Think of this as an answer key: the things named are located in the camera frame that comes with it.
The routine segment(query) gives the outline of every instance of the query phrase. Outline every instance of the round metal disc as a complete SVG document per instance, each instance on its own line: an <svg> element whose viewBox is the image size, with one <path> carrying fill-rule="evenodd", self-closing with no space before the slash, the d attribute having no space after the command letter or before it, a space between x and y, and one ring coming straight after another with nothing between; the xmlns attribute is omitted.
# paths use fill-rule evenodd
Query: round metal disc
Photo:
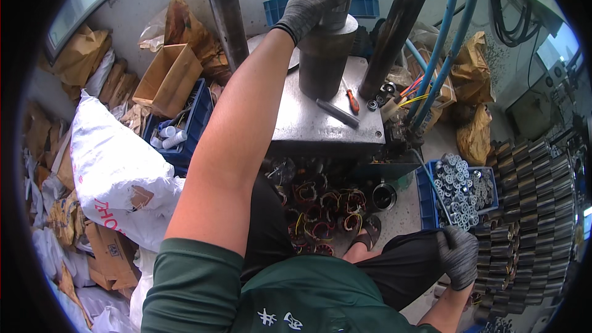
<svg viewBox="0 0 592 333"><path fill-rule="evenodd" d="M255 48L263 41L263 38L267 35L267 33L262 33L261 35L254 36L247 40L247 47L249 48L249 54L251 54ZM290 57L290 62L288 64L288 71L296 68L300 63L300 49L298 47L294 47L292 51L292 56Z"/></svg>

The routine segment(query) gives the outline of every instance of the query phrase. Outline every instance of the glove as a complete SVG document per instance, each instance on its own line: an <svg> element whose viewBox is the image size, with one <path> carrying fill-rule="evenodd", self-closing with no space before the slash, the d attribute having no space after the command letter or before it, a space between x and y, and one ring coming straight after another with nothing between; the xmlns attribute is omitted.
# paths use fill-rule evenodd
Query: glove
<svg viewBox="0 0 592 333"><path fill-rule="evenodd" d="M283 17L271 28L290 34L296 46L325 12L344 3L345 0L288 0Z"/></svg>
<svg viewBox="0 0 592 333"><path fill-rule="evenodd" d="M440 263L454 290L463 290L477 279L477 238L458 226L447 226L436 234Z"/></svg>

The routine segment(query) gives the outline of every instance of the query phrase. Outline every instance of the green t-shirt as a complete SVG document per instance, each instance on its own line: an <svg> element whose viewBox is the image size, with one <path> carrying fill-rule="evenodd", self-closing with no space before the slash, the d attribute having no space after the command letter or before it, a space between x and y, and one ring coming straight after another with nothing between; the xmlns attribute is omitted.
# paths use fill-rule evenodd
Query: green t-shirt
<svg viewBox="0 0 592 333"><path fill-rule="evenodd" d="M335 257L276 263L241 290L243 258L233 251L166 239L144 301L142 332L435 332L385 305L374 282Z"/></svg>

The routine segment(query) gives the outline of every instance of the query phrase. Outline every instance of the black shorts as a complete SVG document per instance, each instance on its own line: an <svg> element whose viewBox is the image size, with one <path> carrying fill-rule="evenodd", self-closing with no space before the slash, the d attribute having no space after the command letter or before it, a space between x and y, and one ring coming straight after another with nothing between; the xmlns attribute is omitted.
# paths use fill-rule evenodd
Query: black shorts
<svg viewBox="0 0 592 333"><path fill-rule="evenodd" d="M382 254L355 265L374 280L384 303L401 311L444 274L436 233L431 229L398 235ZM244 284L258 272L295 255L284 209L273 185L259 174L253 186L251 221L241 274Z"/></svg>

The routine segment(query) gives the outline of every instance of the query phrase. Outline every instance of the red screwdriver handle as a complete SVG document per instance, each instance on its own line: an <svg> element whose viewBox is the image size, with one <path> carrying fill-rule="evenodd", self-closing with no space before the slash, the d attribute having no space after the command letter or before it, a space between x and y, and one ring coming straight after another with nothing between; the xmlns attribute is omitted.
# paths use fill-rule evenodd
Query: red screwdriver handle
<svg viewBox="0 0 592 333"><path fill-rule="evenodd" d="M360 104L358 103L356 97L353 96L351 89L347 90L347 96L349 98L349 106L351 107L351 111L354 115L357 115L358 112L360 112Z"/></svg>

